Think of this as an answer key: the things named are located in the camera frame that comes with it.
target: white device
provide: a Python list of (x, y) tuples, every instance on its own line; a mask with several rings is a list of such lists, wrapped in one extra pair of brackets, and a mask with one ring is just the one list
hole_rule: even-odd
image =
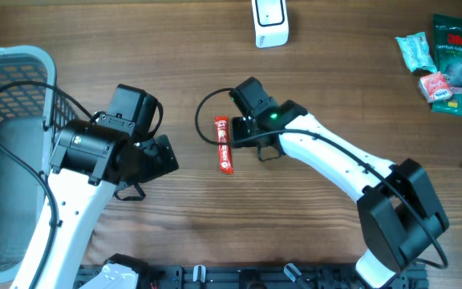
[(288, 41), (286, 0), (251, 0), (258, 48), (276, 47)]

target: green object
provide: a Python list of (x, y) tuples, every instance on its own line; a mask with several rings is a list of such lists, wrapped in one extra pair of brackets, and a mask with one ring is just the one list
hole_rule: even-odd
[(462, 116), (462, 19), (434, 14), (433, 26), (435, 64), (452, 97), (433, 103), (432, 111)]

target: cable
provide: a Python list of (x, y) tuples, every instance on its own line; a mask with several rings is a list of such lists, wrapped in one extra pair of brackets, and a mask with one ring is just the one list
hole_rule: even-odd
[(91, 124), (95, 124), (95, 120), (97, 120), (102, 114), (106, 113), (105, 111), (98, 111), (94, 113), (93, 116), (90, 117), (90, 120), (88, 121)]
[[(52, 86), (47, 83), (41, 83), (37, 81), (17, 81), (13, 83), (8, 83), (6, 85), (3, 85), (0, 87), (0, 93), (4, 92), (5, 90), (16, 87), (16, 86), (21, 86), (21, 85), (35, 85), (35, 86), (40, 86), (43, 88), (49, 88), (55, 93), (60, 94), (61, 96), (65, 97), (66, 99), (70, 100), (76, 107), (78, 107), (84, 114), (86, 114), (88, 117), (91, 117), (91, 114), (85, 109), (78, 101), (76, 101), (72, 96), (69, 96), (66, 92), (63, 92), (59, 88)], [(12, 161), (15, 161), (18, 165), (22, 166), (37, 182), (42, 188), (44, 189), (44, 192), (47, 196), (47, 200), (49, 201), (49, 206), (51, 208), (51, 221), (50, 221), (50, 230), (49, 230), (49, 235), (47, 236), (47, 243), (46, 247), (44, 249), (43, 256), (40, 259), (40, 263), (37, 267), (37, 271), (34, 274), (33, 279), (31, 280), (30, 288), (35, 288), (37, 286), (37, 283), (40, 279), (40, 276), (43, 272), (44, 267), (46, 266), (47, 259), (49, 258), (51, 248), (53, 246), (53, 241), (55, 240), (55, 235), (56, 235), (56, 229), (57, 225), (59, 222), (59, 213), (58, 213), (58, 205), (55, 200), (55, 195), (51, 191), (51, 188), (49, 185), (41, 178), (41, 173), (37, 173), (31, 168), (30, 165), (28, 165), (25, 161), (21, 160), (19, 157), (14, 155), (9, 149), (4, 147), (2, 144), (0, 144), (0, 149), (2, 152), (4, 152)]]
[(158, 131), (158, 128), (160, 128), (161, 121), (164, 119), (164, 106), (161, 105), (160, 101), (156, 103), (156, 106), (158, 107), (158, 123), (151, 132), (148, 132), (146, 140), (150, 140), (152, 137), (154, 137), (154, 135)]
[(424, 263), (426, 265), (429, 265), (431, 267), (438, 268), (438, 269), (446, 269), (448, 267), (448, 259), (447, 259), (447, 256), (445, 255), (443, 249), (441, 248), (441, 245), (438, 243), (436, 238), (434, 238), (434, 236), (432, 235), (432, 233), (429, 230), (429, 228), (427, 227), (427, 225), (425, 225), (424, 220), (422, 220), (422, 218), (418, 215), (418, 213), (413, 208), (413, 206), (411, 206), (411, 204), (409, 204), (409, 202), (406, 200), (406, 198), (396, 188), (394, 188), (380, 173), (378, 173), (375, 169), (373, 169), (368, 163), (362, 161), (360, 158), (355, 156), (349, 150), (343, 148), (340, 144), (337, 144), (334, 141), (332, 141), (332, 140), (330, 140), (330, 139), (328, 139), (328, 138), (326, 138), (324, 136), (321, 136), (320, 134), (318, 134), (316, 132), (309, 132), (309, 131), (302, 130), (302, 129), (291, 129), (291, 128), (285, 128), (285, 129), (275, 130), (275, 131), (271, 131), (271, 132), (264, 132), (264, 133), (257, 134), (255, 136), (247, 137), (245, 139), (228, 141), (228, 142), (218, 142), (218, 141), (210, 140), (208, 137), (203, 135), (203, 133), (201, 132), (201, 128), (199, 128), (199, 112), (200, 112), (203, 104), (208, 99), (210, 99), (212, 96), (215, 96), (218, 93), (231, 92), (233, 90), (234, 90), (234, 88), (222, 88), (222, 89), (216, 90), (216, 91), (208, 94), (199, 103), (199, 105), (197, 106), (196, 115), (195, 115), (195, 125), (196, 125), (197, 133), (199, 134), (199, 136), (201, 137), (202, 140), (204, 140), (205, 142), (207, 142), (209, 144), (212, 144), (212, 145), (222, 145), (222, 144), (223, 145), (237, 145), (237, 144), (240, 144), (240, 143), (256, 140), (256, 139), (259, 139), (259, 138), (262, 138), (262, 137), (265, 137), (265, 136), (280, 135), (280, 134), (283, 134), (283, 133), (300, 133), (300, 134), (304, 134), (304, 135), (307, 135), (307, 136), (312, 136), (314, 140), (321, 140), (321, 141), (326, 142), (327, 144), (335, 147), (337, 150), (339, 150), (340, 152), (342, 152), (343, 154), (345, 154), (346, 156), (351, 158), (353, 161), (357, 162), (367, 172), (372, 173), (375, 177), (377, 177), (381, 181), (381, 183), (383, 183), (383, 185), (385, 185), (407, 207), (409, 212), (413, 215), (413, 217), (416, 219), (418, 224), (422, 227), (422, 230), (425, 232), (425, 234), (431, 240), (431, 243), (435, 247), (436, 252), (440, 256), (441, 262), (443, 264), (434, 263), (433, 261), (429, 261), (429, 260), (421, 259), (421, 258), (416, 258), (415, 262)]

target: small packet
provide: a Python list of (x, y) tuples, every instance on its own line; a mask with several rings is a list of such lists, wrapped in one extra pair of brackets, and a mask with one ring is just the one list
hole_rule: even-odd
[(452, 91), (448, 87), (447, 80), (439, 71), (420, 78), (418, 87), (422, 90), (428, 103), (452, 97)]
[(425, 39), (424, 32), (407, 37), (395, 37), (395, 39), (399, 43), (404, 62), (409, 71), (413, 72), (417, 69), (423, 69), (432, 73), (438, 71), (432, 61), (429, 44)]
[[(227, 116), (215, 116), (215, 129), (217, 130), (218, 142), (229, 142), (228, 130), (229, 118)], [(226, 144), (218, 145), (219, 167), (223, 173), (233, 174), (233, 163), (231, 162), (231, 149)]]

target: basket mesh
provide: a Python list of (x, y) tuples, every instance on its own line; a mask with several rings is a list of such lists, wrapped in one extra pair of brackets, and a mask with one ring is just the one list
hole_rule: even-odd
[[(36, 59), (30, 57), (20, 58), (1, 58), (0, 59), (0, 87), (4, 84), (19, 80), (34, 80), (39, 82), (47, 81), (46, 68)], [(42, 167), (43, 152), (43, 127), (45, 89), (36, 86), (25, 85), (21, 87), (10, 88), (0, 93), (0, 142), (5, 145), (11, 152), (17, 154), (24, 161), (33, 163), (37, 171)], [(53, 127), (55, 132), (65, 125), (66, 122), (77, 117), (69, 103), (61, 96), (56, 96), (52, 111)], [(28, 132), (19, 132), (21, 124), (31, 124), (27, 128)], [(26, 146), (13, 148), (12, 145), (17, 143), (30, 142), (39, 145), (39, 149), (34, 152), (27, 152)], [(52, 150), (53, 138), (48, 142)], [(31, 235), (37, 215), (37, 206), (41, 204), (38, 196), (38, 184), (31, 180), (31, 176), (22, 176), (22, 183), (30, 182), (28, 187), (15, 186), (6, 188), (5, 184), (13, 171), (22, 171), (8, 157), (3, 156), (0, 151), (0, 271), (22, 261), (26, 253), (27, 246), (30, 242)], [(28, 192), (20, 192), (19, 189), (25, 189)]]

